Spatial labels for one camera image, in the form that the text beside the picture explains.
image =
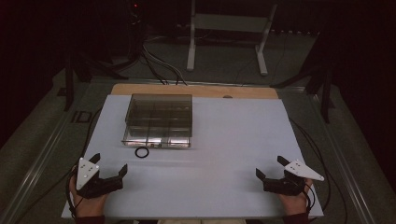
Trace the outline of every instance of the sleeve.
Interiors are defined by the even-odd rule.
[[[283,217],[285,224],[308,224],[308,213],[300,213],[292,216]]]
[[[76,224],[104,224],[105,216],[101,217],[76,217]]]

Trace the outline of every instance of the metal frame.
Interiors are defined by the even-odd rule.
[[[259,17],[240,17],[200,14],[195,12],[195,0],[191,0],[191,29],[190,29],[190,48],[187,60],[187,70],[192,71],[195,64],[195,30],[211,29],[211,30],[229,30],[241,32],[262,33],[262,41],[256,46],[257,62],[262,76],[268,75],[267,66],[265,64],[262,51],[267,41],[268,34],[271,29],[272,21],[275,16],[277,4],[273,4],[270,14],[267,18]]]
[[[47,140],[46,145],[44,145],[44,147],[41,149],[39,155],[29,168],[10,203],[1,214],[0,223],[15,223],[16,219],[21,214],[21,211],[30,197],[35,184],[44,172],[44,169],[46,168],[54,149],[62,138],[67,122],[69,122],[69,120],[73,117],[73,113],[78,106],[79,100],[85,94],[87,88],[88,84],[79,84],[77,91],[78,100],[74,103],[72,102],[70,104],[70,109],[65,111],[60,117],[55,129]]]
[[[370,208],[367,205],[367,202],[364,199],[363,194],[361,193],[361,188],[359,187],[358,182],[352,174],[352,171],[349,168],[347,159],[344,156],[343,150],[338,145],[337,140],[332,132],[332,127],[325,122],[320,114],[320,110],[318,105],[320,104],[319,98],[317,95],[308,96],[309,102],[312,105],[312,109],[317,115],[318,123],[320,124],[323,132],[326,134],[326,137],[330,140],[332,144],[332,152],[335,156],[335,161],[337,162],[338,168],[340,170],[341,177],[343,177],[346,189],[349,192],[349,196],[352,202],[355,205],[356,211],[361,219],[361,223],[364,224],[375,224],[375,219],[373,214],[370,212]]]

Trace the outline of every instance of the hand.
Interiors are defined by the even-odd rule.
[[[305,184],[307,186],[305,186],[304,190],[308,193],[309,188],[311,188],[312,185],[312,180],[306,179]],[[282,202],[287,216],[306,213],[306,197],[303,193],[300,193],[297,196],[287,196],[283,194],[278,194],[277,196]]]
[[[73,195],[73,204],[76,207],[77,217],[100,217],[104,215],[105,202],[108,194],[97,198],[86,199],[77,195],[76,175],[73,175],[69,182],[70,192]]]

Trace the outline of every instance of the transparent box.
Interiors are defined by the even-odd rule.
[[[192,96],[133,94],[125,122],[125,146],[190,147]]]

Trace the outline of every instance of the black cable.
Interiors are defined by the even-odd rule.
[[[123,70],[126,70],[126,69],[134,66],[137,62],[138,62],[138,60],[136,59],[135,61],[127,61],[124,63],[110,65],[109,68],[116,72],[121,72]]]
[[[313,138],[311,137],[311,135],[310,135],[309,133],[307,133],[306,130],[305,130],[303,127],[301,127],[301,126],[300,126],[296,121],[294,121],[293,119],[289,118],[289,120],[290,120],[290,121],[299,129],[299,131],[303,134],[305,140],[308,142],[308,144],[311,146],[313,152],[314,152],[315,155],[318,157],[318,159],[319,159],[319,161],[320,161],[320,163],[321,163],[321,165],[322,165],[322,167],[323,167],[323,169],[324,169],[324,171],[325,171],[326,178],[327,178],[328,180],[329,180],[329,179],[332,180],[332,182],[333,182],[334,185],[336,186],[338,192],[340,193],[341,200],[342,200],[342,202],[343,202],[343,206],[344,206],[344,209],[345,209],[345,211],[346,211],[346,217],[345,217],[345,219],[344,219],[344,223],[347,223],[347,217],[348,217],[348,214],[347,214],[347,202],[346,202],[345,197],[344,197],[344,195],[343,195],[343,193],[342,193],[342,191],[341,191],[341,188],[339,187],[339,185],[338,185],[337,182],[335,181],[335,178],[332,176],[332,173],[331,173],[331,172],[329,171],[329,169],[327,168],[327,166],[326,166],[326,164],[325,164],[325,162],[324,162],[324,160],[323,160],[323,156],[322,156],[322,154],[321,154],[321,152],[320,152],[320,150],[319,150],[318,145],[315,143],[315,141],[313,140]],[[325,203],[325,204],[323,205],[323,207],[322,207],[322,210],[323,210],[323,211],[325,211],[325,209],[327,208],[327,206],[328,206],[328,204],[329,204],[329,202],[330,202],[330,198],[331,198],[331,184],[330,184],[330,181],[328,181],[328,188],[329,188],[329,193],[328,193],[328,197],[327,197],[326,203]],[[316,217],[315,217],[315,218],[312,218],[312,219],[310,220],[310,222],[312,222],[312,221],[314,221],[314,220],[316,220],[316,219],[317,219]]]
[[[67,203],[69,204],[69,210],[70,210],[70,213],[71,213],[73,219],[76,219],[77,214],[76,214],[76,207],[73,205],[72,198],[70,197],[69,183],[70,183],[71,178],[73,177],[73,175],[75,173],[76,173],[76,171],[74,171],[74,170],[69,171],[67,173],[68,177],[67,177],[67,181],[66,181],[65,188],[64,188],[64,192],[65,192],[65,195],[66,195]]]
[[[245,64],[242,68],[240,68],[239,70],[238,70],[238,72],[236,73],[236,77],[235,77],[235,81],[233,82],[233,84],[236,86],[236,81],[238,80],[238,77],[239,77],[239,75],[241,74],[241,72],[243,71],[243,70],[245,70],[253,61],[254,61],[254,59],[255,59],[256,57],[253,57],[247,64]]]
[[[99,112],[100,112],[101,110],[102,110],[102,107],[99,108],[99,109],[94,113],[94,115],[93,115],[93,117],[92,117],[92,120],[91,120],[91,122],[90,122],[90,125],[88,126],[88,131],[87,131],[87,135],[86,135],[86,138],[85,138],[84,147],[83,147],[83,150],[81,151],[81,154],[80,154],[79,158],[81,158],[81,157],[85,154],[85,152],[86,152],[86,150],[87,150],[88,141],[89,141],[89,136],[90,136],[90,132],[91,132],[91,128],[92,128],[93,121],[94,121],[95,117],[99,114]],[[20,215],[20,217],[15,221],[15,223],[17,224],[17,223],[21,222],[21,220],[24,218],[24,216],[26,216],[26,214],[27,214],[27,213],[28,213],[39,201],[41,201],[47,194],[49,194],[53,189],[55,189],[55,187],[58,186],[68,175],[70,175],[70,171],[67,171],[67,173],[65,173],[64,175],[62,175],[62,177],[61,177],[58,181],[56,181],[56,182],[55,182],[53,185],[51,185],[46,191],[44,191],[36,200],[34,200],[34,201],[26,208],[26,210]]]
[[[164,64],[164,63],[158,63],[157,61],[151,60],[150,58],[147,58],[147,60],[151,61],[152,63],[156,63],[156,64],[158,64],[159,66],[162,66],[162,67],[164,67],[164,68],[170,70],[171,72],[173,72],[173,73],[176,75],[177,83],[179,82],[180,76],[178,75],[177,71],[175,71],[171,66],[169,66],[169,65],[167,65],[167,64]]]
[[[188,86],[188,84],[187,84],[186,81],[184,80],[184,77],[181,75],[181,72],[180,72],[179,70],[177,70],[174,66],[172,66],[172,65],[169,64],[169,63],[167,63],[166,61],[164,61],[163,59],[161,59],[161,58],[158,57],[157,55],[155,55],[155,54],[149,52],[144,46],[143,46],[143,50],[144,50],[150,57],[152,57],[153,59],[155,59],[155,61],[152,61],[152,60],[151,60],[152,62],[154,62],[154,63],[156,63],[156,64],[158,64],[158,65],[160,65],[160,66],[162,66],[162,67],[164,67],[164,68],[167,68],[167,69],[169,69],[171,72],[173,72],[173,73],[176,75],[176,77],[177,77],[177,82],[178,82],[179,79],[181,79],[181,81],[182,81],[186,86]]]
[[[285,56],[285,51],[286,51],[286,40],[288,39],[289,36],[289,32],[286,33],[285,39],[283,40],[283,50],[282,50],[282,55],[280,56],[280,58],[277,60],[276,66],[275,66],[275,70],[274,70],[274,75],[273,78],[271,79],[269,85],[272,85],[275,77],[276,77],[276,72],[277,72],[277,68],[279,67],[280,62],[282,62],[283,57]]]
[[[77,209],[77,207],[82,203],[82,200],[84,200],[84,198],[81,197],[81,199],[79,200],[79,202],[76,204],[75,209]]]
[[[311,190],[312,195],[313,195],[313,197],[314,197],[314,200],[313,200],[311,206],[308,206],[309,211],[311,211],[311,209],[312,209],[312,208],[314,207],[314,205],[315,205],[315,202],[317,201],[317,198],[315,197],[315,193],[314,193],[314,191],[311,189],[311,187],[309,187],[307,184],[305,184],[305,185],[309,188],[309,190]]]
[[[152,75],[154,75],[158,80],[160,80],[161,83],[162,83],[163,85],[169,85],[169,82],[168,82],[164,77],[162,77],[161,75],[159,75],[159,74],[155,71],[154,67],[152,66],[151,62],[150,62],[149,59],[146,57],[146,55],[145,55],[144,53],[142,53],[141,55],[142,55],[143,59],[146,60],[145,65],[148,66],[148,68],[149,68],[149,70],[151,71]]]
[[[303,190],[303,195],[305,196],[306,200],[308,201],[308,205],[306,206],[306,212],[309,213],[311,211],[311,199],[309,198],[308,194]]]

